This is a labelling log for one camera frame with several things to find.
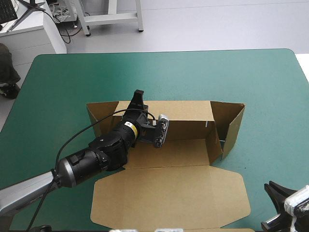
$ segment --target black cable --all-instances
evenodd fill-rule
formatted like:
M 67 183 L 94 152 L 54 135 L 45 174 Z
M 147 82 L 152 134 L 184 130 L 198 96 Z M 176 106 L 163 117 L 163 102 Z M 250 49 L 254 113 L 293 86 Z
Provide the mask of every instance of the black cable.
M 58 17 L 57 17 L 56 15 L 54 16 L 54 18 L 57 19 L 59 23 L 61 23 L 61 21 L 58 19 Z M 69 41 L 68 41 L 68 42 L 65 41 L 65 40 L 63 39 L 63 35 L 61 35 L 61 33 L 60 33 L 59 29 L 58 29 L 59 34 L 60 34 L 60 36 L 61 36 L 63 42 L 65 42 L 66 44 L 70 44 L 70 43 L 71 43 L 71 37 L 70 37 L 70 35 L 69 35 L 69 33 L 68 33 L 68 30 L 67 30 L 66 28 L 64 28 L 64 30 L 66 30 L 66 32 L 67 32 L 67 37 L 69 38 Z
M 29 223 L 29 225 L 28 225 L 28 227 L 26 229 L 26 232 L 29 232 L 29 230 L 31 229 L 32 224 L 33 224 L 33 222 L 34 222 L 34 220 L 35 220 L 35 218 L 36 218 L 36 216 L 37 216 L 37 214 L 38 214 L 38 212 L 39 212 L 39 210 L 40 210 L 40 208 L 41 208 L 41 206 L 42 206 L 42 204 L 43 204 L 43 202 L 44 202 L 44 200 L 45 200 L 45 198 L 46 198 L 46 196 L 47 196 L 47 194 L 48 194 L 48 192 L 51 189 L 53 184 L 54 184 L 54 180 L 52 180 L 52 182 L 48 185 L 46 191 L 44 192 L 44 194 L 43 194 L 43 196 L 42 196 L 42 198 L 40 200 L 40 203 L 39 203 L 37 209 L 35 210 L 35 212 L 34 212 L 34 214 L 32 216 L 31 222 Z
M 60 34 L 60 35 L 61 35 L 61 36 L 65 36 L 65 37 L 72 37 L 72 36 L 78 34 L 82 29 L 83 29 L 83 28 L 79 28 L 79 30 L 78 30 L 76 33 L 72 34 L 72 35 L 61 35 L 61 34 Z
M 35 6 L 30 6 L 30 7 L 35 8 L 35 9 L 37 9 L 37 10 L 39 10 L 39 11 L 44 12 L 45 14 L 47 14 L 47 15 L 51 18 L 51 20 L 53 21 L 53 23 L 56 24 L 56 22 L 55 22 L 55 20 L 53 19 L 53 17 L 51 17 L 50 14 L 48 14 L 46 11 L 41 10 L 40 8 L 35 7 Z M 78 34 L 81 30 L 82 30 L 82 28 L 80 28 L 80 29 L 79 29 L 76 33 L 74 33 L 73 35 L 70 35 L 70 34 L 68 33 L 68 30 L 67 30 L 67 29 L 65 29 L 67 35 L 62 35 L 62 34 L 60 33 L 59 29 L 58 29 L 58 32 L 59 32 L 59 34 L 60 34 L 60 36 L 61 36 L 63 42 L 65 42 L 66 44 L 70 44 L 70 43 L 71 43 L 71 37 L 74 36 L 74 35 L 76 35 L 76 34 Z M 68 38 L 69 38 L 69 41 L 68 41 L 68 42 L 65 41 L 65 40 L 63 39 L 63 37 L 68 37 Z
M 114 113 L 110 114 L 110 115 L 107 115 L 106 117 L 104 118 L 101 118 L 100 120 L 98 120 L 97 122 L 94 122 L 92 123 L 91 125 L 85 127 L 84 129 L 82 129 L 81 131 L 77 132 L 75 135 L 73 135 L 69 140 L 67 140 L 64 145 L 59 149 L 58 151 L 58 154 L 57 154 L 57 157 L 56 157 L 56 164 L 55 164 L 55 171 L 57 173 L 58 171 L 58 163 L 59 163 L 59 158 L 60 158 L 60 154 L 62 152 L 62 150 L 66 147 L 66 145 L 68 145 L 69 142 L 71 142 L 74 138 L 76 138 L 79 134 L 83 133 L 85 130 L 93 127 L 94 125 L 100 123 L 101 121 L 113 116 L 114 114 L 117 114 L 117 113 L 120 113 L 120 112 L 124 112 L 124 111 L 141 111 L 141 112 L 144 112 L 144 113 L 147 113 L 149 114 L 153 120 L 155 121 L 155 116 L 153 116 L 152 114 L 150 114 L 149 112 L 145 111 L 145 110 L 140 110 L 140 109 L 125 109 L 125 110 L 118 110 L 118 111 L 115 111 Z
M 74 36 L 74 35 L 78 34 L 78 33 L 79 33 L 82 29 L 83 29 L 83 28 L 79 28 L 79 30 L 78 30 L 76 33 L 74 33 L 74 34 L 70 35 L 70 37 L 72 37 L 72 36 Z
M 61 154 L 62 150 L 66 147 L 66 145 L 69 144 L 69 142 L 71 142 L 74 138 L 76 138 L 79 134 L 83 133 L 85 130 L 87 130 L 87 129 L 93 127 L 94 125 L 100 123 L 101 121 L 103 121 L 103 120 L 105 120 L 105 119 L 107 119 L 107 118 L 113 116 L 114 114 L 117 114 L 117 113 L 120 113 L 120 112 L 124 112 L 124 111 L 141 111 L 141 112 L 144 112 L 144 113 L 147 113 L 148 115 L 150 115 L 150 116 L 153 118 L 153 120 L 155 121 L 155 116 L 154 116 L 154 115 L 152 115 L 151 113 L 147 112 L 146 110 L 140 110 L 140 109 L 125 109 L 125 110 L 118 110 L 118 111 L 115 111 L 114 113 L 112 113 L 112 114 L 110 114 L 110 115 L 107 115 L 106 117 L 101 118 L 101 119 L 98 120 L 97 122 L 92 123 L 91 125 L 85 127 L 85 128 L 82 129 L 81 131 L 79 131 L 79 132 L 77 132 L 76 134 L 74 134 L 69 140 L 67 140 L 67 141 L 64 143 L 64 145 L 59 149 L 59 151 L 58 151 L 58 153 L 57 153 L 56 164 L 55 164 L 55 173 L 57 174 L 60 154 Z M 33 216 L 32 216 L 31 222 L 29 223 L 29 225 L 28 225 L 28 227 L 27 227 L 27 229 L 26 229 L 26 232 L 29 232 L 29 230 L 31 229 L 32 224 L 33 224 L 33 222 L 34 222 L 34 220 L 35 220 L 35 218 L 36 218 L 36 216 L 37 216 L 37 214 L 38 214 L 38 212 L 39 212 L 39 210 L 40 210 L 40 208 L 41 208 L 41 206 L 42 206 L 42 204 L 43 204 L 43 202 L 44 202 L 44 200 L 45 200 L 45 198 L 46 198 L 46 196 L 47 196 L 47 194 L 48 194 L 48 192 L 49 192 L 49 190 L 51 189 L 52 185 L 54 184 L 54 182 L 55 182 L 55 180 L 53 179 L 52 182 L 48 185 L 46 191 L 44 192 L 44 194 L 43 194 L 43 196 L 42 196 L 42 198 L 41 198 L 41 200 L 40 200 L 40 203 L 39 203 L 37 209 L 35 210 L 35 212 L 34 212 L 34 214 L 33 214 Z

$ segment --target cable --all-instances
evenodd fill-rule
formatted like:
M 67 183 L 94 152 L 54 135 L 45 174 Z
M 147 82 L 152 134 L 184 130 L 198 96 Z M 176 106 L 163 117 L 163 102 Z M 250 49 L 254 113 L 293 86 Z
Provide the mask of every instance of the cable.
M 120 112 L 124 112 L 124 111 L 141 111 L 141 112 L 144 112 L 144 113 L 149 114 L 149 115 L 153 118 L 153 120 L 155 121 L 155 116 L 153 116 L 152 114 L 150 114 L 149 112 L 147 112 L 147 111 L 145 111 L 145 110 L 140 110 L 140 109 L 125 109 L 125 110 L 118 110 L 118 111 L 115 111 L 114 113 L 112 113 L 112 114 L 110 114 L 110 115 L 108 115 L 108 116 L 106 116 L 106 117 L 104 117 L 104 118 L 101 118 L 101 119 L 98 120 L 97 122 L 92 123 L 91 125 L 85 127 L 85 128 L 82 129 L 81 131 L 79 131 L 79 132 L 77 132 L 76 134 L 74 134 L 74 135 L 73 135 L 69 140 L 67 140 L 67 141 L 64 143 L 64 145 L 59 149 L 58 154 L 57 154 L 57 157 L 56 157 L 56 164 L 55 164 L 55 171 L 56 171 L 56 173 L 57 173 L 57 171 L 58 171 L 58 163 L 59 163 L 60 154 L 61 154 L 62 150 L 66 147 L 66 145 L 69 144 L 69 142 L 71 142 L 74 138 L 76 138 L 79 134 L 83 133 L 85 130 L 87 130 L 87 129 L 93 127 L 94 125 L 100 123 L 101 121 L 103 121 L 103 120 L 105 120 L 105 119 L 107 119 L 107 118 L 113 116 L 114 114 L 117 114 L 117 113 L 120 113 Z
M 83 29 L 83 28 L 79 28 L 79 30 L 78 30 L 77 32 L 75 32 L 74 34 L 70 35 L 70 37 L 72 37 L 72 36 L 78 34 L 82 29 Z
M 37 209 L 35 210 L 35 212 L 34 212 L 34 214 L 32 216 L 31 222 L 29 223 L 29 225 L 28 225 L 28 227 L 26 229 L 26 232 L 29 232 L 29 230 L 31 229 L 32 224 L 33 224 L 33 222 L 34 222 L 34 220 L 35 220 L 35 218 L 36 218 L 36 216 L 37 216 L 37 214 L 38 214 L 38 212 L 39 212 L 39 210 L 40 210 L 40 208 L 41 208 L 41 206 L 42 206 L 42 204 L 43 204 L 43 202 L 44 202 L 44 200 L 45 200 L 45 198 L 46 198 L 46 196 L 47 196 L 47 194 L 48 194 L 48 192 L 51 189 L 53 184 L 54 184 L 54 180 L 52 180 L 52 182 L 50 182 L 50 184 L 48 185 L 46 191 L 44 192 L 44 194 L 43 194 L 43 196 L 42 196 L 42 198 L 40 200 L 40 203 L 39 203 Z
M 74 134 L 69 140 L 67 140 L 67 141 L 64 143 L 64 145 L 62 145 L 62 147 L 59 149 L 59 151 L 58 151 L 58 153 L 57 153 L 56 164 L 55 164 L 55 173 L 57 174 L 60 154 L 61 154 L 62 150 L 66 147 L 66 145 L 69 144 L 69 142 L 71 142 L 74 138 L 76 138 L 78 135 L 80 135 L 81 133 L 83 133 L 85 130 L 87 130 L 87 129 L 93 127 L 94 125 L 100 123 L 101 121 L 103 121 L 103 120 L 105 120 L 105 119 L 107 119 L 107 118 L 109 118 L 109 117 L 111 117 L 111 116 L 113 116 L 113 115 L 115 115 L 115 114 L 117 114 L 117 113 L 126 112 L 126 111 L 140 111 L 140 112 L 144 112 L 144 113 L 150 115 L 150 116 L 153 118 L 153 120 L 155 121 L 155 116 L 154 116 L 154 115 L 152 115 L 151 113 L 147 112 L 146 110 L 140 110 L 140 109 L 124 109 L 124 110 L 118 110 L 118 111 L 115 111 L 114 113 L 112 113 L 112 114 L 110 114 L 110 115 L 107 115 L 106 117 L 103 117 L 103 118 L 99 119 L 97 122 L 92 123 L 91 125 L 85 127 L 85 128 L 82 129 L 81 131 L 79 131 L 79 132 L 77 132 L 76 134 Z M 29 225 L 28 225 L 28 227 L 27 227 L 27 229 L 26 229 L 26 232 L 29 232 L 29 230 L 31 229 L 32 224 L 33 224 L 33 222 L 34 222 L 34 220 L 35 220 L 35 218 L 36 218 L 36 216 L 37 216 L 37 214 L 38 214 L 38 212 L 39 212 L 39 210 L 40 210 L 40 208 L 41 208 L 41 206 L 42 206 L 42 204 L 43 204 L 43 202 L 44 202 L 44 200 L 45 200 L 45 198 L 46 198 L 46 196 L 47 196 L 47 194 L 48 194 L 48 192 L 49 192 L 49 190 L 51 189 L 52 185 L 54 184 L 54 182 L 55 182 L 55 180 L 53 179 L 52 182 L 48 185 L 46 191 L 44 192 L 44 194 L 43 194 L 43 196 L 42 196 L 42 198 L 41 198 L 41 200 L 40 200 L 40 203 L 39 203 L 38 207 L 36 208 L 36 210 L 35 210 L 35 212 L 34 212 L 34 214 L 33 214 L 33 216 L 32 216 L 31 222 L 29 223 Z

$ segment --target table surface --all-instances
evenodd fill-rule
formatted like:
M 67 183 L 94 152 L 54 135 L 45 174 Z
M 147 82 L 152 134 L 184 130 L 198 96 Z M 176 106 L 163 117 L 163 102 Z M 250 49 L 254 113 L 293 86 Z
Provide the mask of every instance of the table surface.
M 130 100 L 135 89 L 145 100 L 246 104 L 235 147 L 214 164 L 243 176 L 251 203 L 250 216 L 228 227 L 259 229 L 275 215 L 263 186 L 269 180 L 293 189 L 308 183 L 309 85 L 291 50 L 269 49 L 38 56 L 0 133 L 0 188 L 52 168 L 61 145 L 89 124 L 87 102 Z M 85 132 L 63 155 L 93 138 Z M 99 178 L 52 192 L 35 225 L 105 229 L 90 220 Z M 11 229 L 25 229 L 36 205 Z

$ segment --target box flap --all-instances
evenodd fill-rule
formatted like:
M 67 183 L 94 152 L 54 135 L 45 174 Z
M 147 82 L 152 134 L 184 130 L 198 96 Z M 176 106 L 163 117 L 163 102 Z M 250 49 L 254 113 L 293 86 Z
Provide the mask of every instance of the box flap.
M 236 142 L 244 110 L 245 108 L 240 111 L 240 113 L 236 116 L 236 118 L 230 123 L 228 127 L 222 158 L 225 158 L 228 155 Z
M 211 101 L 211 108 L 219 140 L 224 142 L 224 158 L 236 142 L 245 105 L 242 103 Z
M 91 123 L 94 123 L 98 119 L 101 119 L 103 117 L 106 117 L 107 115 L 114 113 L 118 103 L 119 103 L 118 101 L 115 102 L 110 101 L 110 102 L 94 102 L 86 104 Z M 99 124 L 96 124 L 93 127 L 96 137 L 109 132 L 115 124 L 114 121 L 115 117 L 110 117 L 100 122 Z
M 95 183 L 91 220 L 110 228 L 220 228 L 250 213 L 241 175 L 203 166 L 126 169 Z

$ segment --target open cardboard box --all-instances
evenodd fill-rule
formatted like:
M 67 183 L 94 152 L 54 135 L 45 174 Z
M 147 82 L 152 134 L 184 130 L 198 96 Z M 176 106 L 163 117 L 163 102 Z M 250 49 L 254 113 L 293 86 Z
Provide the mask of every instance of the open cardboard box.
M 91 122 L 129 101 L 87 104 Z M 125 170 L 95 183 L 91 220 L 116 229 L 183 228 L 192 232 L 220 229 L 250 213 L 242 176 L 210 166 L 234 146 L 244 104 L 216 101 L 145 101 L 155 116 L 169 117 L 163 147 L 137 143 Z M 107 133 L 121 114 L 94 127 Z

